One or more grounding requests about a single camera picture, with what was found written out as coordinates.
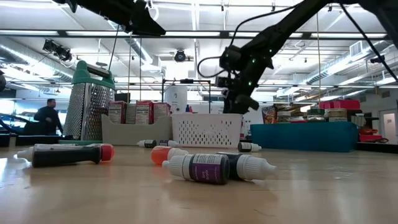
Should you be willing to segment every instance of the metal grater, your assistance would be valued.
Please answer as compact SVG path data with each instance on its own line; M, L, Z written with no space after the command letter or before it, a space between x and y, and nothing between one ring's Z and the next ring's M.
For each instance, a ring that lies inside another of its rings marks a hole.
M114 100L115 90L110 72L95 69L84 61L77 65L63 128L68 139L102 140L101 115L108 114L108 103ZM90 78L91 72L104 77L103 80Z

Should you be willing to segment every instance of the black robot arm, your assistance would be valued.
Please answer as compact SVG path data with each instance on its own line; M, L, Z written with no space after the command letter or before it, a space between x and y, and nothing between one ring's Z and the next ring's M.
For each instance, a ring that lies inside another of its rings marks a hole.
M59 4L68 4L72 12L77 6L84 7L105 19L119 24L125 32L136 35L164 35L166 31L149 15L144 0L53 0Z
M242 47L230 45L220 57L220 67L234 73L232 79L217 77L216 86L226 88L223 91L224 113L245 114L249 108L258 109L259 103L250 96L266 68L273 69L272 57L282 48L286 40L298 28L304 25L320 9L331 2L344 4L360 3L365 9L377 16L389 37L398 46L398 1L396 0L304 0L279 23L258 33Z

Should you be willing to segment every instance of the white basket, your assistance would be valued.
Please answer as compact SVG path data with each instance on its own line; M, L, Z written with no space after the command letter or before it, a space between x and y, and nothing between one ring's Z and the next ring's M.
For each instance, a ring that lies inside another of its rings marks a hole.
M173 140L185 147L236 148L241 114L173 114Z

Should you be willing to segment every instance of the man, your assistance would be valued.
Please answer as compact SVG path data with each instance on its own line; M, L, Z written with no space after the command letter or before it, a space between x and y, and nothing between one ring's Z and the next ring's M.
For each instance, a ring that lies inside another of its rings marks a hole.
M36 121L45 123L45 135L56 135L57 126L63 132L58 112L54 109L56 105L55 99L48 99L47 106L40 108L34 116Z

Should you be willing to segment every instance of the cardboard box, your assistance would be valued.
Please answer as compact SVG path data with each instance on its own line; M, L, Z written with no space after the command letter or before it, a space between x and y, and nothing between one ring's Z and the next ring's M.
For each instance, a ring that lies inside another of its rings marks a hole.
M154 104L151 101L137 101L136 124L154 123Z
M109 102L108 116L115 124L126 124L126 106L124 101Z
M171 106L168 103L154 103L154 123L161 116L170 116Z
M126 109L126 124L136 123L136 104L128 103Z

